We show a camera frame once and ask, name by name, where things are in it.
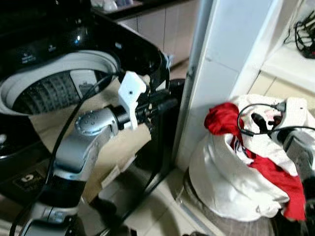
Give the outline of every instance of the white shelf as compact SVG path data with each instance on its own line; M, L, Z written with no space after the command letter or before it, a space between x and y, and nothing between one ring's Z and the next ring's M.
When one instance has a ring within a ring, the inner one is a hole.
M261 70L315 93L315 59L304 58L295 45L279 48Z

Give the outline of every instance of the electrical cable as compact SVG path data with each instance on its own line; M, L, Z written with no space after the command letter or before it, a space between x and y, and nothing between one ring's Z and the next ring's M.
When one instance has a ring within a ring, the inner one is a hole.
M302 129L311 129L311 130L314 130L315 131L315 128L313 127L309 127L309 126L287 126L287 127L283 127L283 128L278 128L278 129L273 129L273 130L269 130L269 131L266 131L266 132L261 132L261 133L254 133L248 129L243 129L241 126L240 126L240 119L241 119L241 116L242 114L244 113L244 111L249 108L249 107L252 107L252 106L267 106L267 107L272 107L274 109L277 109L277 105L270 105L270 104L266 104L266 103L253 103L253 104L249 104L247 105L246 107L244 107L238 114L237 116L237 127L238 129L240 130L240 132L242 134L245 134L245 135L248 135L248 136L254 136L254 135L262 135L262 134L267 134L267 135L270 135L274 132L278 132L278 131L282 131L282 130L286 130L286 129L298 129L298 128L302 128Z
M56 142L54 145L54 149L52 151L52 156L50 158L50 162L49 162L49 167L48 167L48 171L47 171L47 175L46 175L46 179L45 179L45 183L43 185L43 187L41 188L40 192L36 195L36 197L29 203L27 204L20 212L19 214L16 216L16 218L14 219L11 229L10 229L10 233L9 236L14 236L15 235L15 230L17 225L19 224L19 222L22 220L23 216L26 214L26 212L28 211L28 209L34 204L36 203L36 201L39 199L39 197L41 196L41 194L44 192L46 185L49 183L49 180L51 179L51 177L53 176L53 170L54 170L54 162L56 160L56 153L58 150L58 147L60 145L60 143L63 140L63 137L66 133L66 131L68 130L69 126L71 125L72 120L74 119L74 117L77 115L78 111L80 110L82 104L92 95L93 92L95 92L95 89L100 86L102 83L104 82L108 82L108 79L112 79L113 76L115 75L119 75L119 73L112 73L112 74L107 74L106 76L104 76L103 78L101 78L96 84L93 85L93 87L91 87L86 93L85 95L82 97L82 99L80 100L80 102L76 105L76 107L73 109L71 115L69 116L68 120L66 121L65 125L63 126Z

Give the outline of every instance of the red garment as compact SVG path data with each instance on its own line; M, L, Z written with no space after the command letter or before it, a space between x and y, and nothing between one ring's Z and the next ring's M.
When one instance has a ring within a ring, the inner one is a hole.
M235 104L223 103L209 110L204 125L214 135L233 134L232 143L237 137L243 144L241 132L237 127L238 114L239 110ZM242 120L240 120L240 124L241 127L244 127ZM291 176L269 158L263 158L248 149L246 154L248 158L254 160L249 167L257 169L267 180L290 197L284 216L295 220L305 220L305 196L300 177Z

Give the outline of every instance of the black power cord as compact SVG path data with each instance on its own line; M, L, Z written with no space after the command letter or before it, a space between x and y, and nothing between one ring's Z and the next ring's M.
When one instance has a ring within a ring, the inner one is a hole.
M271 108L274 108L274 109L277 109L278 111L281 111L281 112L284 112L285 111L285 107L283 106L283 103L279 103L279 104L276 104L276 105L270 105L270 104L266 104L266 103L253 103L253 104L249 104L248 106L244 107L238 114L237 116L237 127L238 129L240 130L240 132L242 134L246 134L248 136L254 136L254 135L262 135L262 134L272 134L274 132L278 132L278 131L282 131L282 130L287 130L287 129L298 129L298 128L303 128L303 129L311 129L311 130L314 130L315 131L315 128L313 127L308 127L308 126L287 126L287 127L283 127L283 128L278 128L278 129L273 129L273 130L268 130L268 131L265 131L265 132L261 132L261 133L254 133L248 129L243 129L241 126L240 126L240 119L241 119L241 116L242 114L244 113L244 111L249 108L249 107L252 107L252 106L267 106L267 107L271 107Z
M51 177L54 174L54 163L56 160L56 153L58 150L58 147L60 145L60 143L63 140L63 137L66 133L66 131L68 130L72 120L74 119L74 117L77 115L78 111L80 110L82 104L93 94L93 92L95 92L95 89L100 86L103 83L110 83L110 80L112 80L112 77L115 75L120 75L120 73L112 73L112 74L108 74L106 76L104 76L103 78L101 78L96 84L93 85L93 87L91 87L86 93L85 95L82 97L82 99L80 100L80 102L76 105L76 107L73 109L71 115L69 116L67 122L65 123L65 125L63 126L56 142L54 145L54 149L52 152L52 156L50 158L50 162L49 162L49 168L47 171L47 175L46 175L46 179L45 179L45 183L43 185L43 187L41 188L40 192L36 195L36 197L29 203L27 204L20 212L19 214L16 216L16 218L14 219L11 229L10 229L10 234L9 236L14 236L15 235L15 230L17 225L21 222L23 216L26 214L26 212L31 208L31 206L33 204L35 204L37 202L37 200L39 199L39 197L41 196L41 194L45 191L45 187L47 186L47 184L49 183Z

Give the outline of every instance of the washing machine drum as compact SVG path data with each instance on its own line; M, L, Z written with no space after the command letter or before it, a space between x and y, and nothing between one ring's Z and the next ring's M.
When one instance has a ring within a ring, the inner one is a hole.
M105 52L69 53L5 79L0 84L0 113L34 115L68 107L78 103L101 78L119 69L119 60ZM95 93L103 88L95 88Z

